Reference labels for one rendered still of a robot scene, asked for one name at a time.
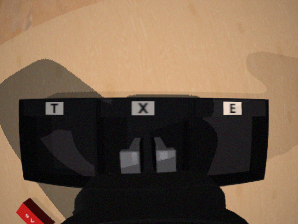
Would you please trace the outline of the black rack of three bins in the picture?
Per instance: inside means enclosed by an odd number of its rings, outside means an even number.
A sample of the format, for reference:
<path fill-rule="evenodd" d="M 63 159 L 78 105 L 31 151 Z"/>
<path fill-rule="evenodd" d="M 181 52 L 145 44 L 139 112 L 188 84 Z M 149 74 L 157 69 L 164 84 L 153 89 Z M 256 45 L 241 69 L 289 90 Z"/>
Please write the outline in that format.
<path fill-rule="evenodd" d="M 119 152 L 134 138 L 143 138 L 141 173 L 152 173 L 152 137 L 176 149 L 176 171 L 193 164 L 219 187 L 260 181 L 268 135 L 269 99 L 19 99 L 23 178 L 50 185 L 83 188 L 97 174 L 121 174 Z"/>

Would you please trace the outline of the red nine-volt battery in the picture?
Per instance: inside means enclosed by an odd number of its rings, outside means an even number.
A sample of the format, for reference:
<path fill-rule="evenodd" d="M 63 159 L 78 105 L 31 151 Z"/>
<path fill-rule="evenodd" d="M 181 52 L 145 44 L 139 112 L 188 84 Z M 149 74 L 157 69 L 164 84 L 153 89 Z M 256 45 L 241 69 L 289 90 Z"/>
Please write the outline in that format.
<path fill-rule="evenodd" d="M 49 218 L 30 198 L 16 212 L 27 224 L 53 224 Z"/>

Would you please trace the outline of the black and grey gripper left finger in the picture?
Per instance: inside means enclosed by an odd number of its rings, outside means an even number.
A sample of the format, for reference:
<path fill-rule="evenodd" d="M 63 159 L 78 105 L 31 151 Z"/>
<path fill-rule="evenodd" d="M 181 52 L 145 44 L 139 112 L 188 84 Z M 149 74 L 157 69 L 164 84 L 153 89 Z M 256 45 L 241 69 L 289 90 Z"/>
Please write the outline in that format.
<path fill-rule="evenodd" d="M 134 138 L 129 149 L 122 149 L 120 151 L 121 174 L 133 174 L 143 172 L 142 144 L 143 138 Z"/>

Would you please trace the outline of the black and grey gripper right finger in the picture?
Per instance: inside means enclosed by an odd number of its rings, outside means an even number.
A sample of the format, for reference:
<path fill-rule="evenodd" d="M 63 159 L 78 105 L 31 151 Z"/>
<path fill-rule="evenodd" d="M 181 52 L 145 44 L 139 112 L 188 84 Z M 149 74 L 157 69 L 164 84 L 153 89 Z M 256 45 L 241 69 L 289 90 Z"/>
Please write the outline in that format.
<path fill-rule="evenodd" d="M 166 148 L 160 137 L 152 137 L 152 146 L 154 171 L 157 170 L 157 173 L 176 172 L 176 150 Z"/>

